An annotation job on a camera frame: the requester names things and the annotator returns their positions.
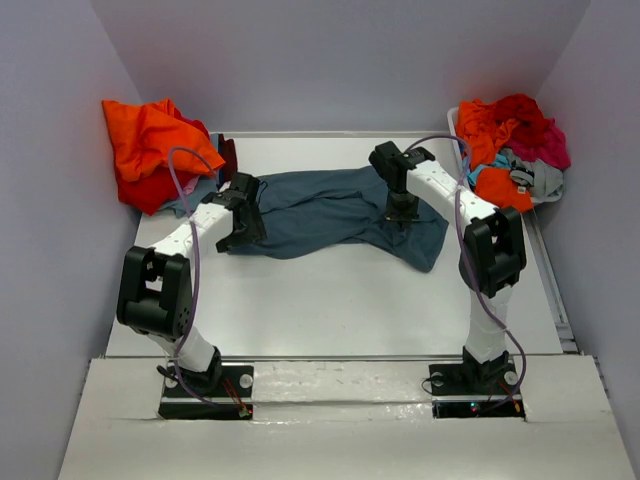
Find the blue-grey t shirt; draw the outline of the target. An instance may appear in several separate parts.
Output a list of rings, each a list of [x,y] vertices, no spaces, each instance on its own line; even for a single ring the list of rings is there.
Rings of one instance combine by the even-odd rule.
[[[336,244],[363,243],[428,273],[442,250],[448,222],[421,201],[405,230],[384,217],[387,185],[372,167],[265,175],[260,212],[267,237],[232,255],[288,260]]]

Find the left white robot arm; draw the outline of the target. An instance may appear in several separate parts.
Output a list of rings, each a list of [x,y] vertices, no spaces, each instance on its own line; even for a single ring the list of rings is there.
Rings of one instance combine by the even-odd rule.
[[[199,395],[221,383],[221,354],[195,327],[202,257],[266,238],[258,205],[261,181],[237,173],[222,192],[207,194],[186,221],[149,247],[125,254],[117,321],[159,345],[169,373]]]

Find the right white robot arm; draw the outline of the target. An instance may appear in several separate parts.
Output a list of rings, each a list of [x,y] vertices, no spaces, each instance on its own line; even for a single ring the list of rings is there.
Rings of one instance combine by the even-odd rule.
[[[386,220],[407,228],[425,202],[456,232],[459,273],[470,292],[469,333],[460,362],[430,366],[431,393],[483,396],[502,385],[518,392],[525,371],[515,367],[507,351],[517,341],[506,315],[526,266],[519,211],[481,199],[465,185],[464,174],[453,178],[419,143],[402,151],[385,142],[374,148],[369,162],[388,187]]]

